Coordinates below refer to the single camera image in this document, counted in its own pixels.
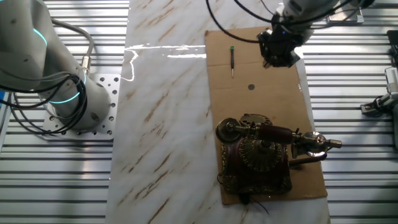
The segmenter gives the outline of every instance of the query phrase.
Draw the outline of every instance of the brown cardboard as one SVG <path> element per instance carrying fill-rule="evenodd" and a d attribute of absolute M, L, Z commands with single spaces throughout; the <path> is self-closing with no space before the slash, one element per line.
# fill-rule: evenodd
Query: brown cardboard
<path fill-rule="evenodd" d="M 231 33 L 255 39 L 265 27 L 233 29 Z M 305 133 L 311 131 L 299 77 L 292 68 L 262 66 L 259 44 L 232 39 L 222 31 L 207 31 L 206 54 L 210 83 L 213 125 L 225 118 L 239 119 L 245 113 L 267 116 L 273 125 Z M 230 47 L 234 46 L 234 79 L 231 77 Z M 221 172 L 221 143 L 216 140 L 218 170 Z M 292 160 L 289 147 L 289 160 Z M 285 195 L 256 195 L 261 202 L 326 197 L 327 192 L 320 162 L 290 169 L 293 188 Z M 236 195 L 227 194 L 221 186 L 223 204 L 240 203 Z"/>

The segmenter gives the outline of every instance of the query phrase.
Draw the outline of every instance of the brass ornament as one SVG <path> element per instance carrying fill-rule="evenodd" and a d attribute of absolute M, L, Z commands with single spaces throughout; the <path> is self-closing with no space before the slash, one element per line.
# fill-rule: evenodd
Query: brass ornament
<path fill-rule="evenodd" d="M 272 170 L 280 161 L 280 145 L 262 141 L 243 139 L 239 147 L 239 154 L 243 163 L 256 172 L 267 172 Z"/>

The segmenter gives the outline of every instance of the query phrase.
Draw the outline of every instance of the white marble table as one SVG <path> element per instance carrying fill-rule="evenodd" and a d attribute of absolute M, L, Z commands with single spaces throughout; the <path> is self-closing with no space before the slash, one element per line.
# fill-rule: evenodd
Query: white marble table
<path fill-rule="evenodd" d="M 259 1 L 242 3 L 271 18 Z M 267 25 L 233 1 L 211 5 L 226 28 Z M 327 223 L 326 198 L 263 203 L 269 216 L 221 204 L 204 46 L 217 28 L 205 1 L 130 8 L 106 223 Z"/>

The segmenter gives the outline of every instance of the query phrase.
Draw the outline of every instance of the metal bracket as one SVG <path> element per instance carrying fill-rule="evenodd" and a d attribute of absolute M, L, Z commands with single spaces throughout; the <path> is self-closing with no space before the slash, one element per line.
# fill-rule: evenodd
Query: metal bracket
<path fill-rule="evenodd" d="M 103 85 L 111 98 L 111 107 L 106 118 L 96 127 L 84 132 L 69 130 L 63 134 L 55 134 L 54 136 L 44 136 L 48 140 L 56 139 L 76 139 L 76 140 L 112 140 L 114 137 L 114 130 L 116 127 L 116 115 L 118 111 L 118 99 L 121 76 L 118 74 L 90 74 L 90 78 L 97 83 Z M 49 110 L 53 110 L 52 106 L 48 105 Z M 51 114 L 46 113 L 43 128 L 54 131 L 63 124 L 55 119 Z"/>

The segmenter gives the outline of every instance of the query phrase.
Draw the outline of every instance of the vintage telephone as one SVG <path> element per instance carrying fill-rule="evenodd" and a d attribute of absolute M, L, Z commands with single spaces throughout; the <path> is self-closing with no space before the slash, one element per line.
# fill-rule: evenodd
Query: vintage telephone
<path fill-rule="evenodd" d="M 318 132 L 299 133 L 273 126 L 271 120 L 258 114 L 245 114 L 239 121 L 222 120 L 216 127 L 221 141 L 224 189 L 231 194 L 284 194 L 292 189 L 289 167 L 326 159 L 326 152 L 341 148 L 341 141 L 327 140 Z M 292 157 L 309 158 L 288 161 Z"/>

